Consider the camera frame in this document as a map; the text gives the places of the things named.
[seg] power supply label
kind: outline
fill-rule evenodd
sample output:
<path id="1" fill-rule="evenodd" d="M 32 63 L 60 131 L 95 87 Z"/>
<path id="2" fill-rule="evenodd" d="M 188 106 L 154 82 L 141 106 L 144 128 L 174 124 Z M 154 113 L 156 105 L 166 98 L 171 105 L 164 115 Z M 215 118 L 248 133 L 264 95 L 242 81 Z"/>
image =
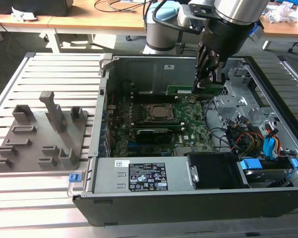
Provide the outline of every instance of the power supply label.
<path id="1" fill-rule="evenodd" d="M 129 164 L 129 190 L 131 192 L 168 190 L 165 164 Z"/>

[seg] blue connector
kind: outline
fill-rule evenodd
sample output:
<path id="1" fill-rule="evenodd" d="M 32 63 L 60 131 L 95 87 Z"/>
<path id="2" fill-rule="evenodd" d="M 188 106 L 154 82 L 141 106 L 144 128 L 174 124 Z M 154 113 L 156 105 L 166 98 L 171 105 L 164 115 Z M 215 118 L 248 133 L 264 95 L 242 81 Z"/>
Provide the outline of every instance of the blue connector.
<path id="1" fill-rule="evenodd" d="M 292 160 L 290 160 L 290 162 L 293 165 L 294 169 L 298 168 L 298 160 L 297 159 L 292 159 Z"/>
<path id="2" fill-rule="evenodd" d="M 275 160 L 275 157 L 273 156 L 275 143 L 276 141 L 271 137 L 265 138 L 264 140 L 263 152 L 264 155 L 269 158 L 269 160 Z"/>
<path id="3" fill-rule="evenodd" d="M 244 159 L 240 162 L 243 170 L 260 170 L 262 165 L 259 159 Z"/>
<path id="4" fill-rule="evenodd" d="M 80 174 L 70 174 L 69 182 L 81 182 Z"/>

